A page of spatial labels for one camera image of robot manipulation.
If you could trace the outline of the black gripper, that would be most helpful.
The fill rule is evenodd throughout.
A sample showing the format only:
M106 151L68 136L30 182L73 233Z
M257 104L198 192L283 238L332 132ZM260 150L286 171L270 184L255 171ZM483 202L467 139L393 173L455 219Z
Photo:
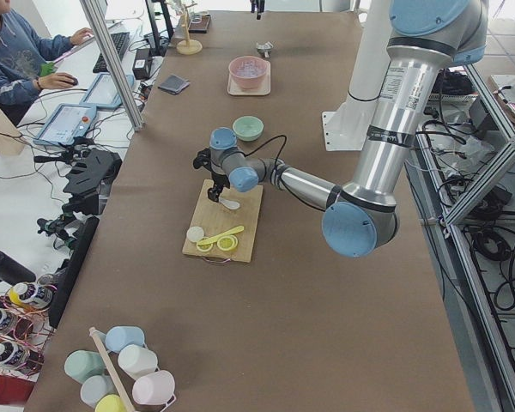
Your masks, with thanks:
M225 188L230 188L228 176L215 166L210 167L211 177L213 180L212 187L208 190L208 199L211 201L220 201L221 193Z

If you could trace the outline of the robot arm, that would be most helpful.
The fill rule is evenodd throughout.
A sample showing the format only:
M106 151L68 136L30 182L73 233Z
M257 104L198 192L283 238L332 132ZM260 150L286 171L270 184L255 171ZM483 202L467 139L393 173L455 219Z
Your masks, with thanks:
M251 0L251 12L260 20L265 8L265 0Z
M390 62L353 179L336 185L279 158L252 159L239 149L234 132L221 127L193 161L211 172L210 200L218 201L225 187L247 192L269 181L323 211L323 236L340 255L366 256L394 238L393 191L418 122L440 70L482 59L488 2L394 1L388 17Z

